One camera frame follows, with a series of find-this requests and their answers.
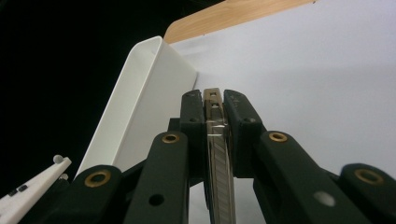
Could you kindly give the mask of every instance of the metal blade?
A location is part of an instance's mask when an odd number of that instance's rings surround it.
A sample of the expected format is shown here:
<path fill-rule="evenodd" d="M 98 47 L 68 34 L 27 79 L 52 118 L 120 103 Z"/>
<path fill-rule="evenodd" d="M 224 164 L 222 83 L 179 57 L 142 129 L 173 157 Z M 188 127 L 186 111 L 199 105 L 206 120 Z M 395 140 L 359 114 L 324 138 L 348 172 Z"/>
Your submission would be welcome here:
<path fill-rule="evenodd" d="M 209 210 L 212 223 L 235 223 L 233 170 L 227 148 L 227 119 L 219 89 L 204 90 Z"/>

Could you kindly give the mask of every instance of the wooden board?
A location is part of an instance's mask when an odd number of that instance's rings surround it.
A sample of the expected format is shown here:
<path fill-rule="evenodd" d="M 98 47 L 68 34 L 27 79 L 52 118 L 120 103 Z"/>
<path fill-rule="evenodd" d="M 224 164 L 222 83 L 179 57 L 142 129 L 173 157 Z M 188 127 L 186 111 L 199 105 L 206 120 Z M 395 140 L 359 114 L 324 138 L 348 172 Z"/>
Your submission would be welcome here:
<path fill-rule="evenodd" d="M 181 20 L 167 29 L 164 40 L 175 43 L 208 34 L 246 21 L 268 16 L 285 9 L 298 7 L 313 0 L 228 0 L 206 8 Z"/>

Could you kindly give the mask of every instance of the black background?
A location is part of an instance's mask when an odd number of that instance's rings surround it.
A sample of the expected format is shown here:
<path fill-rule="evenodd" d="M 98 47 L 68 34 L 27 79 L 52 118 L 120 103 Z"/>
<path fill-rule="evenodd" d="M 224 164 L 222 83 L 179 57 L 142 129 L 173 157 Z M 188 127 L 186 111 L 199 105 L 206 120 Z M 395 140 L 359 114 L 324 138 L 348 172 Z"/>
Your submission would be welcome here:
<path fill-rule="evenodd" d="M 73 178 L 131 48 L 211 4 L 1 1 L 0 197 L 56 154 Z"/>

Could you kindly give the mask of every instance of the white plastic container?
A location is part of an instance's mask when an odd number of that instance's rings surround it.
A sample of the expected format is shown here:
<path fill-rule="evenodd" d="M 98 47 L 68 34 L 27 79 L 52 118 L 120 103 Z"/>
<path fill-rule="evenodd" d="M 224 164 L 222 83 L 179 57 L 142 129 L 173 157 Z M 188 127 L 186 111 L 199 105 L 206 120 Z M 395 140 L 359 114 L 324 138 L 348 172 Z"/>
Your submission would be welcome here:
<path fill-rule="evenodd" d="M 192 90 L 196 71 L 160 36 L 136 44 L 96 128 L 78 174 L 98 164 L 122 171 L 149 154 L 153 138 L 178 118 L 181 95 Z"/>

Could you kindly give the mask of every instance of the brass screw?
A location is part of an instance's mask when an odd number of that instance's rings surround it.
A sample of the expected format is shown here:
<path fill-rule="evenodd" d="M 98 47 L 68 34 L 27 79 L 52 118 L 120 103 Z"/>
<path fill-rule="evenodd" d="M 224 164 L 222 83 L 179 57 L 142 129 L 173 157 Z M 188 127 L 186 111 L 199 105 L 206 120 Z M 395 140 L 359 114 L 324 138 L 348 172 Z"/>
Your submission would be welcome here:
<path fill-rule="evenodd" d="M 270 133 L 269 137 L 274 142 L 282 143 L 288 141 L 288 137 L 283 133 Z"/>
<path fill-rule="evenodd" d="M 355 176 L 359 180 L 370 185 L 379 186 L 384 184 L 384 178 L 381 175 L 371 170 L 358 169 L 355 171 Z"/>
<path fill-rule="evenodd" d="M 107 183 L 110 177 L 111 173 L 108 170 L 100 170 L 87 176 L 84 183 L 89 188 L 97 188 Z"/>
<path fill-rule="evenodd" d="M 163 142 L 167 144 L 178 142 L 178 140 L 180 140 L 180 137 L 177 134 L 169 133 L 163 136 Z"/>

